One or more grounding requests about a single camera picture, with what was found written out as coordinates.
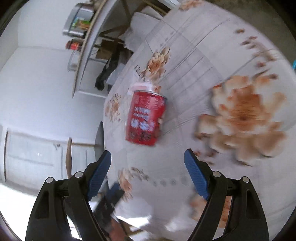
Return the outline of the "red drink can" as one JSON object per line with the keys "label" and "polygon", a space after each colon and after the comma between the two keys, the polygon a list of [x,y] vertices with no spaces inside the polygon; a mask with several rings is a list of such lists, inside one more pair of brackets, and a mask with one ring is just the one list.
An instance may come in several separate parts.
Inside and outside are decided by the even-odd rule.
{"label": "red drink can", "polygon": [[154,146],[161,132],[167,98],[146,90],[132,96],[125,128],[125,139],[131,143]]}

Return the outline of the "clear zip bag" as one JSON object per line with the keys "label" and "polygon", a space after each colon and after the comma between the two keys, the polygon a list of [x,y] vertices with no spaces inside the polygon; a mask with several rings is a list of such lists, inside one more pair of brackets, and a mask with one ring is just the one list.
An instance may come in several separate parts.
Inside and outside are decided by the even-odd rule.
{"label": "clear zip bag", "polygon": [[155,88],[155,85],[149,81],[147,82],[136,82],[134,84],[132,84],[129,88],[128,88],[128,95],[133,95],[133,93],[137,90],[140,91],[153,91]]}

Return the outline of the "white door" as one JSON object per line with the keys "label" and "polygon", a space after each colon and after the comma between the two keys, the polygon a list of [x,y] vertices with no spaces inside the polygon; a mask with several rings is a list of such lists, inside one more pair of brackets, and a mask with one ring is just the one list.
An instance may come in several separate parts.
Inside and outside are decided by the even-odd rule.
{"label": "white door", "polygon": [[1,181],[21,192],[37,193],[47,177],[67,178],[68,139],[94,144],[98,127],[31,130],[1,124]]}

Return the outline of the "floral tablecloth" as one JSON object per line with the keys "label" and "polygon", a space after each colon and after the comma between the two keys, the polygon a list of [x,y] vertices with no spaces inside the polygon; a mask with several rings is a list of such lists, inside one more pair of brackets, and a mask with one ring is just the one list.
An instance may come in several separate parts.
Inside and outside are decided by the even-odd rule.
{"label": "floral tablecloth", "polygon": [[[136,82],[166,97],[154,146],[125,128]],[[115,216],[169,240],[186,240],[206,202],[184,164],[191,149],[227,178],[247,176],[269,238],[295,209],[295,71],[256,28],[208,1],[184,1],[152,29],[105,101],[110,184],[126,194]]]}

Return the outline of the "glass bowl on shelf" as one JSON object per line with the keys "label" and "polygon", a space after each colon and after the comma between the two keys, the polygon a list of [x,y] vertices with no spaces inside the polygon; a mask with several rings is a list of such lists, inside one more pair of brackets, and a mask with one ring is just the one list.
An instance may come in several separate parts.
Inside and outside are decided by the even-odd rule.
{"label": "glass bowl on shelf", "polygon": [[71,56],[68,61],[67,70],[76,71],[79,63],[80,52],[77,50],[72,51]]}

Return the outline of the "red sauce jar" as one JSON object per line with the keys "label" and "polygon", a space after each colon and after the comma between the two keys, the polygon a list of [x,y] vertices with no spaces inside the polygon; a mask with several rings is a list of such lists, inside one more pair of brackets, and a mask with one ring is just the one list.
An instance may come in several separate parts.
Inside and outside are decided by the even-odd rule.
{"label": "red sauce jar", "polygon": [[67,50],[81,51],[82,46],[83,46],[83,41],[72,39],[66,43],[65,48]]}

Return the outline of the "white side table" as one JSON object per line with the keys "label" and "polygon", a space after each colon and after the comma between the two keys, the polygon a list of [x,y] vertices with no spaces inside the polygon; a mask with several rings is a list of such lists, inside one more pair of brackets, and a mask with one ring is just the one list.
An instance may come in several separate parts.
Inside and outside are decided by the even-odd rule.
{"label": "white side table", "polygon": [[118,44],[124,44],[121,36],[130,26],[135,13],[150,7],[160,16],[180,5],[180,1],[91,1],[94,15],[83,41],[77,70],[74,74],[72,96],[85,94],[106,98],[110,85],[104,90],[95,88],[96,78],[111,58]]}

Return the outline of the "white sack under table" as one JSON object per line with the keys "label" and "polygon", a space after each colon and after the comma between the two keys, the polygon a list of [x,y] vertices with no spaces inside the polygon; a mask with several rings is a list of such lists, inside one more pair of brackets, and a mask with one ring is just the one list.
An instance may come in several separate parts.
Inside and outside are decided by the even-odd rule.
{"label": "white sack under table", "polygon": [[137,51],[146,36],[160,22],[160,19],[154,18],[143,13],[135,13],[130,22],[130,26],[121,36],[125,48],[132,52]]}

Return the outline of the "silver rice cooker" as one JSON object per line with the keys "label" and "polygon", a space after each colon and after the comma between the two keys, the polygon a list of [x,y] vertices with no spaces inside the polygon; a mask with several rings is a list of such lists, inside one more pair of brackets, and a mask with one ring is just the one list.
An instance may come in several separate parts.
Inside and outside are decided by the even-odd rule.
{"label": "silver rice cooker", "polygon": [[62,34],[64,36],[84,39],[93,15],[94,6],[92,4],[76,4],[66,20]]}

